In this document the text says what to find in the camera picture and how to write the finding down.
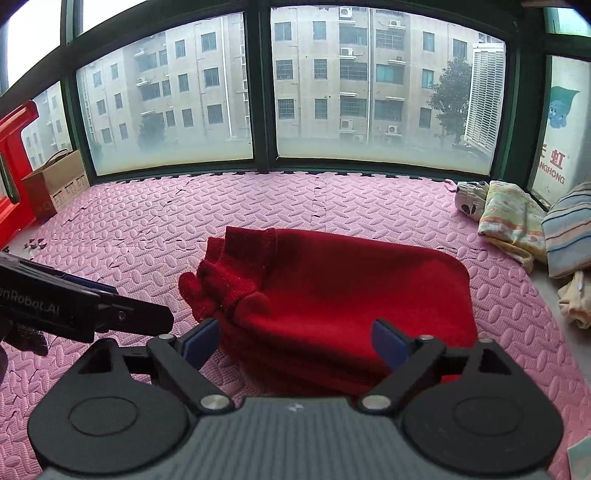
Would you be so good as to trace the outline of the yellow striped folded cloth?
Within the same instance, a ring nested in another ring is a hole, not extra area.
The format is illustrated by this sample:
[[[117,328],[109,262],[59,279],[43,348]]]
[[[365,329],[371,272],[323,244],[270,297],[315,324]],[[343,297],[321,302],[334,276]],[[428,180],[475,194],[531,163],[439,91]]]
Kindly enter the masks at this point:
[[[542,231],[544,217],[544,210],[519,186],[493,180],[489,184],[478,234],[530,274],[536,262],[547,263]]]

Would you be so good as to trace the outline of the cream cloth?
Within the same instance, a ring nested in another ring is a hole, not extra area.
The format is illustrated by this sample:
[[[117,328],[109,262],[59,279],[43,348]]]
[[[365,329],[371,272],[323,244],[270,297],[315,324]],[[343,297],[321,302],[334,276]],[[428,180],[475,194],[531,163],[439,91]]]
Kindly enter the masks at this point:
[[[587,330],[591,327],[590,273],[577,271],[572,280],[558,290],[559,310],[568,323]]]

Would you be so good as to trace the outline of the brown cardboard box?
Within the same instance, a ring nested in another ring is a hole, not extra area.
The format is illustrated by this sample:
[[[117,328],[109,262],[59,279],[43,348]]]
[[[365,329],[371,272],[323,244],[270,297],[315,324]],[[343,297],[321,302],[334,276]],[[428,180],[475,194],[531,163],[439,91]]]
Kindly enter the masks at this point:
[[[90,187],[78,150],[56,152],[22,182],[39,221],[48,220]]]

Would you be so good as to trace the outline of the red plastic stool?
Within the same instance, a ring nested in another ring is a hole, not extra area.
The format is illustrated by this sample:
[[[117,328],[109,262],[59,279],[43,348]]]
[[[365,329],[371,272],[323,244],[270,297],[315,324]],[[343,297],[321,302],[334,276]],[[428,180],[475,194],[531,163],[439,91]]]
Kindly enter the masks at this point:
[[[22,141],[22,131],[39,117],[36,104],[25,101],[1,119],[1,183],[7,193],[1,195],[1,247],[35,220],[22,179],[32,172]]]

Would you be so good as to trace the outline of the pink foam floor mat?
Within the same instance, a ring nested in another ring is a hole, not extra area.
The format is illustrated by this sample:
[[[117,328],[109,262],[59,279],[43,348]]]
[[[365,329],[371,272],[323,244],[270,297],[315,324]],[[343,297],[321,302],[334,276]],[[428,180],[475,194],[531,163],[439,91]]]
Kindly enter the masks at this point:
[[[173,333],[194,324],[177,282],[229,226],[322,231],[437,249],[470,274],[478,332],[491,337],[560,411],[565,433],[551,465],[569,477],[567,449],[590,433],[590,389],[538,287],[480,239],[447,182],[335,173],[208,174],[90,187],[9,251],[167,306]]]

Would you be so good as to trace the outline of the red knit sweater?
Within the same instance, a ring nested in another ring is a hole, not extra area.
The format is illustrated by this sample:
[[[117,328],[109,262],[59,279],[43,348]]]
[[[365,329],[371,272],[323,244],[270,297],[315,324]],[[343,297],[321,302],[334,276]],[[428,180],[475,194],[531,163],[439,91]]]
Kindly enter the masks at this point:
[[[478,338],[466,267],[422,247],[230,227],[178,288],[196,320],[219,322],[221,350],[284,396],[358,397],[380,383],[377,319],[452,347]]]

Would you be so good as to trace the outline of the spotted white cloth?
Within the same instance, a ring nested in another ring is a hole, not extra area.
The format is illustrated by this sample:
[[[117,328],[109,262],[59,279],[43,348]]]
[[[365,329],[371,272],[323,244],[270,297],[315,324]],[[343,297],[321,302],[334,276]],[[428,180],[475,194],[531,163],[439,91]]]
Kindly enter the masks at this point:
[[[466,216],[479,222],[486,206],[489,184],[481,182],[459,182],[455,192],[455,206]]]

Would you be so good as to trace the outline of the blue striped folded cloth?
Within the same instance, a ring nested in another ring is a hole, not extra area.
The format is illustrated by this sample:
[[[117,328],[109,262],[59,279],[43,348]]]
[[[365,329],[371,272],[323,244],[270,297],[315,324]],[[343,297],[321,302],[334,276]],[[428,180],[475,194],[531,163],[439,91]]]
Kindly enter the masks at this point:
[[[590,267],[590,182],[561,197],[542,221],[549,276],[553,279]]]

